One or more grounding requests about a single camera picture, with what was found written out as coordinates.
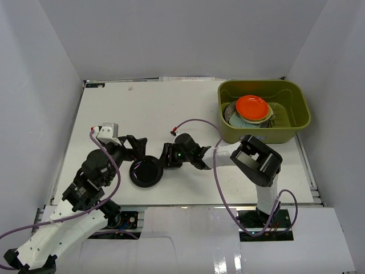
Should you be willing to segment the pale green rectangular plate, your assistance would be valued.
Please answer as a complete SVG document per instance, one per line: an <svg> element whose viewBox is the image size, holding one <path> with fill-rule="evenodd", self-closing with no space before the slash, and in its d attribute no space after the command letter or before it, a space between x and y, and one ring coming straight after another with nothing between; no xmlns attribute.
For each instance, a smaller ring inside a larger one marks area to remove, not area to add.
<svg viewBox="0 0 365 274"><path fill-rule="evenodd" d="M232 114L229 124L235 128L260 128L262 126L262 124L252 124L243 120L237 112Z"/></svg>

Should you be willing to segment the orange round plate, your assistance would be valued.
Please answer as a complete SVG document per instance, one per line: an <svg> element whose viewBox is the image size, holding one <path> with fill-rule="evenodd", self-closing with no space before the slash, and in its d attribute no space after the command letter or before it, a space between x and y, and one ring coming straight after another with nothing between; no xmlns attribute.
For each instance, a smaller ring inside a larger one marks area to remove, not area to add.
<svg viewBox="0 0 365 274"><path fill-rule="evenodd" d="M269 105L260 97L245 95L236 101L236 111L245 119L261 120L269 113Z"/></svg>

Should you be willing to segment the cream plate with calligraphy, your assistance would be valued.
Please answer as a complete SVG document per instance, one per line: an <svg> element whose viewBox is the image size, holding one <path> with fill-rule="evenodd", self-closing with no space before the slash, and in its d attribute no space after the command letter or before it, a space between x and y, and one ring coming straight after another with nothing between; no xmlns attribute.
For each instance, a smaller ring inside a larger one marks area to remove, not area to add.
<svg viewBox="0 0 365 274"><path fill-rule="evenodd" d="M273 111L273 109L271 108L271 106L269 104L268 104L268 108L269 108L269 112L267 113L267 115L263 119L250 120L250 119L247 119L247 118L243 118L243 120L245 120L245 121L247 121L248 123L251 123L251 124L265 123L265 122L269 121L271 119L271 117L273 116L273 114L274 114L274 111Z"/></svg>

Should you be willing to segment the grey reindeer snowflake plate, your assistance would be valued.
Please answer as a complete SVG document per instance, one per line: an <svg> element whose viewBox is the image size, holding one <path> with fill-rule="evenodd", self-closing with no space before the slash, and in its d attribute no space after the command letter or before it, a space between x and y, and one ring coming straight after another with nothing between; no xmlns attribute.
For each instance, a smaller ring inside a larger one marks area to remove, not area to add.
<svg viewBox="0 0 365 274"><path fill-rule="evenodd" d="M227 123L229 123L230 118L236 111L236 100L229 103L223 110L223 117Z"/></svg>

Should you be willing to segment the cream plate with striped rim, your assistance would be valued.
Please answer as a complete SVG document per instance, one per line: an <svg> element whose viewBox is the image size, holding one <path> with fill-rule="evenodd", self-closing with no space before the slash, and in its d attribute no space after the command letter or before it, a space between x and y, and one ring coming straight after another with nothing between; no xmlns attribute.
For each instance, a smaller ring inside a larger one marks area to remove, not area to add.
<svg viewBox="0 0 365 274"><path fill-rule="evenodd" d="M270 126L272 118L273 118L273 116L269 116L263 120L250 121L249 123L258 126L259 128L267 128Z"/></svg>

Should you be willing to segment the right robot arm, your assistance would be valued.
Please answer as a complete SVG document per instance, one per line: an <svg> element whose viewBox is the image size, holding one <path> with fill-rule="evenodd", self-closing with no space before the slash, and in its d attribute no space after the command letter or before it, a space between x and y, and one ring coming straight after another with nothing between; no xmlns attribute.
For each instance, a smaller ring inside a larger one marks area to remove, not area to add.
<svg viewBox="0 0 365 274"><path fill-rule="evenodd" d="M257 219L269 228L278 221L277 180L282 156L252 135L237 143L219 146L200 146L193 138L182 133L173 143L164 143L159 164L164 169L180 168L187 162L198 170L213 167L236 166L255 184L257 191Z"/></svg>

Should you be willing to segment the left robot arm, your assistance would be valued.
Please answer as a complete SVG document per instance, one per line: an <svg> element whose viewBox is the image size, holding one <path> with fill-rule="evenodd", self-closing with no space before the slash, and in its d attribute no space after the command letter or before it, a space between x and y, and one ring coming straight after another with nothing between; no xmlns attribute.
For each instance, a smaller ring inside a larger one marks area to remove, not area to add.
<svg viewBox="0 0 365 274"><path fill-rule="evenodd" d="M74 246L98 230L120 223L120 206L104 196L114 179L120 184L120 166L145 156L146 138L132 135L103 137L90 133L98 149L91 151L47 221L18 228L37 231L18 248L8 249L1 268L18 273L55 273L56 264Z"/></svg>

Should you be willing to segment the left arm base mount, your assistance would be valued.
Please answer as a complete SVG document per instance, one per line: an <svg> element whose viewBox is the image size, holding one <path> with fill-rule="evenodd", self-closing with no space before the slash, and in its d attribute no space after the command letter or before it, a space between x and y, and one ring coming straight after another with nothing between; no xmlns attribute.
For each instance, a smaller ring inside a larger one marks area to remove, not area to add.
<svg viewBox="0 0 365 274"><path fill-rule="evenodd" d="M119 223L113 227L105 227L99 232L95 232L89 239L98 240L138 240L141 232L139 229L139 212L122 211Z"/></svg>

